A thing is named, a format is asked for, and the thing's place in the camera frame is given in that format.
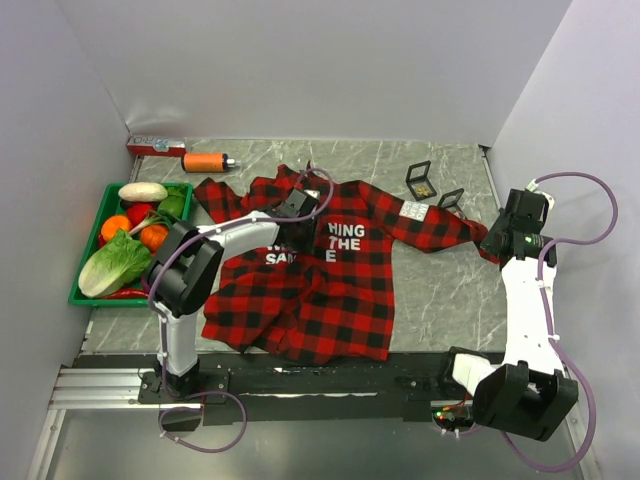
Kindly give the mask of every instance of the red and white box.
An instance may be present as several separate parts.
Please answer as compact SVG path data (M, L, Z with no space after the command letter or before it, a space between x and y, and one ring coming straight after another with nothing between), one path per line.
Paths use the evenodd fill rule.
M168 138L153 135L134 135L127 142L133 155L156 157L182 157L187 153L184 138Z

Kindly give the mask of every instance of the orange cylinder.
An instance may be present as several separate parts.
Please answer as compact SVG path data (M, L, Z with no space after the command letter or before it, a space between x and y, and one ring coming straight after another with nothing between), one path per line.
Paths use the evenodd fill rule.
M239 164L226 153L185 153L182 169L187 173L220 173Z

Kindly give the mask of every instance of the red chili pepper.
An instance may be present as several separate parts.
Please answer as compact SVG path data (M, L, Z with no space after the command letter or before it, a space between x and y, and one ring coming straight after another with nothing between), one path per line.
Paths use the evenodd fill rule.
M136 203L133 207L127 209L127 218L131 220L131 223L135 227L142 223L150 210L153 210L153 205L149 203Z
M109 300L126 299L126 298L149 298L149 294L140 288L121 288L117 292L113 292L106 297Z

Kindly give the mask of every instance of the gray floor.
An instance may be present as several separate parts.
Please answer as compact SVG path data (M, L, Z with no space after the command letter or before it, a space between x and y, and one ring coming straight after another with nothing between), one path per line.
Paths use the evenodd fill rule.
M227 443L238 425L200 428L189 440ZM558 464L571 455L566 427L546 443L516 439L531 458ZM580 469L540 474L516 458L499 432L460 441L428 424L399 420L250 423L232 450L206 455L158 438L157 412L68 411L48 480L176 479L520 479L577 480Z
M237 193L256 176L273 177L286 163L302 168L312 158L338 182L363 179L402 199L411 200L404 179L407 167L431 160L429 173L439 194L464 187L462 208L472 220L490 226L496 203L477 145L372 141L212 141L192 142L192 151L221 151L243 162L239 170L214 174ZM200 183L208 175L186 174L179 159L146 157L141 181ZM439 197L427 203L434 204ZM211 220L198 206L195 224ZM393 247L396 315L392 351L442 351L450 346L503 350L506 299L498 269L480 258L473 245L424 254L399 241ZM157 320L147 309L96 309L85 353L152 352L159 344ZM204 324L199 317L199 330ZM225 351L216 341L198 337L200 351Z

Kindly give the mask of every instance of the green pepper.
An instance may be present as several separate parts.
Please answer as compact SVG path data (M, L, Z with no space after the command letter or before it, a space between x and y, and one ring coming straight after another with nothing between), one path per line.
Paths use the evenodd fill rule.
M187 201L184 190L176 187L169 187L167 188L167 193L169 196L160 202L160 205L158 205L158 212L168 213L177 218L182 217L184 204Z

